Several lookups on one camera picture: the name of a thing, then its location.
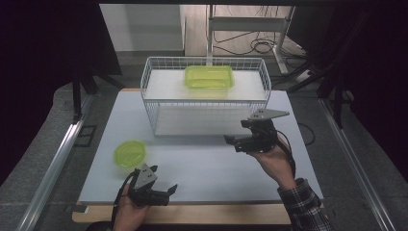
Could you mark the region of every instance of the shirt sleeve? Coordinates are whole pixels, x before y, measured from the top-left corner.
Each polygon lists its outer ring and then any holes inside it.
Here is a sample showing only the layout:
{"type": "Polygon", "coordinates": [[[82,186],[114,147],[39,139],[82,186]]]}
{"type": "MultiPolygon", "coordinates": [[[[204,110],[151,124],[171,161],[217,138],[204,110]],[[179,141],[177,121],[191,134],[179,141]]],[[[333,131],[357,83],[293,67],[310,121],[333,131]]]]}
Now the shirt sleeve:
{"type": "Polygon", "coordinates": [[[334,230],[320,210],[320,199],[307,180],[296,179],[297,187],[289,191],[278,189],[295,230],[334,230]]]}

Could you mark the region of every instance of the wrist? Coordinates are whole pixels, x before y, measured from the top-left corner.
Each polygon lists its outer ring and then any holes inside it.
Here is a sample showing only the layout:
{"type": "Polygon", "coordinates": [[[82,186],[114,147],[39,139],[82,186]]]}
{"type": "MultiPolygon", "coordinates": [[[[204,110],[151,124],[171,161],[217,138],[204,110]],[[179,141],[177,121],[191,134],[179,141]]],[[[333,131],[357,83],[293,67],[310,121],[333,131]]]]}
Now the wrist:
{"type": "Polygon", "coordinates": [[[293,190],[293,189],[295,189],[297,187],[297,184],[294,181],[294,179],[288,179],[288,180],[285,180],[285,181],[278,182],[278,185],[279,185],[279,188],[282,191],[293,190]]]}

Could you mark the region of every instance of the white wire basket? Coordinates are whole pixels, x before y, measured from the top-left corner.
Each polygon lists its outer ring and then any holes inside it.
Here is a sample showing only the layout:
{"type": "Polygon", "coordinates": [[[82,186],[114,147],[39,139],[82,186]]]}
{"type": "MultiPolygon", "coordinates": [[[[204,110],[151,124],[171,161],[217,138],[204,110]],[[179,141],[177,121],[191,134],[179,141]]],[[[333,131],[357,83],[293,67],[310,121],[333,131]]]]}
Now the white wire basket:
{"type": "Polygon", "coordinates": [[[267,106],[270,80],[261,58],[150,57],[140,92],[156,136],[248,135],[241,120],[267,106]],[[185,68],[206,64],[231,66],[234,87],[186,88],[185,68]]]}

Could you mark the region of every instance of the aluminum rail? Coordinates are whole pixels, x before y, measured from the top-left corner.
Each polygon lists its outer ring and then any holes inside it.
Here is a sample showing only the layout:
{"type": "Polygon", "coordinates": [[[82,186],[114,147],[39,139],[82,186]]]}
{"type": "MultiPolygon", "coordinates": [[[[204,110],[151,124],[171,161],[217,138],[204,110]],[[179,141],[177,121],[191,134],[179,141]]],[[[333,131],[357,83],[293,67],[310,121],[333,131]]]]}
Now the aluminum rail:
{"type": "Polygon", "coordinates": [[[329,121],[329,124],[336,135],[336,138],[338,139],[340,145],[342,146],[342,150],[345,154],[345,157],[347,158],[351,170],[353,171],[354,176],[356,177],[359,186],[363,192],[363,195],[366,197],[366,200],[368,201],[372,209],[372,212],[374,213],[374,216],[377,219],[377,222],[380,225],[381,229],[387,231],[396,230],[391,220],[391,217],[387,212],[387,209],[385,208],[381,198],[379,197],[374,186],[372,185],[371,181],[366,175],[366,172],[361,166],[356,153],[354,152],[350,142],[348,141],[347,136],[344,133],[344,130],[340,129],[337,126],[337,123],[332,116],[332,111],[329,103],[327,102],[327,99],[320,99],[319,102],[322,108],[324,109],[324,113],[327,117],[327,120],[329,121]]]}
{"type": "Polygon", "coordinates": [[[61,173],[61,170],[64,167],[66,158],[69,155],[69,152],[75,143],[75,140],[79,134],[79,131],[84,124],[89,105],[93,100],[92,95],[88,95],[83,103],[83,114],[76,124],[71,124],[65,134],[65,137],[57,150],[57,153],[54,156],[53,161],[51,162],[49,168],[45,172],[44,177],[42,178],[41,183],[39,184],[36,194],[31,200],[23,218],[18,224],[16,230],[28,230],[31,231],[35,228],[38,218],[42,212],[42,209],[47,202],[47,199],[52,192],[55,183],[58,180],[58,177],[61,173]]]}

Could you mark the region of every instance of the human hand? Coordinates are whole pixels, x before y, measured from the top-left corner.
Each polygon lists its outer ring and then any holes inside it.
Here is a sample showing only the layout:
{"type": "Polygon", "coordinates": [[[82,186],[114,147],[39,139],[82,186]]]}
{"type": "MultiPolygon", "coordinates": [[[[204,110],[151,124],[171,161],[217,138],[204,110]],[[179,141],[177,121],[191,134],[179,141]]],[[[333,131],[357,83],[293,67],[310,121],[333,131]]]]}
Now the human hand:
{"type": "MultiPolygon", "coordinates": [[[[278,138],[289,149],[289,146],[279,136],[278,138]]],[[[296,188],[288,157],[278,145],[274,145],[268,152],[251,152],[248,154],[259,162],[262,169],[278,183],[282,190],[287,191],[296,188]]]]}
{"type": "Polygon", "coordinates": [[[150,206],[138,207],[127,195],[129,184],[123,189],[120,198],[114,231],[135,231],[143,222],[150,206]]]}

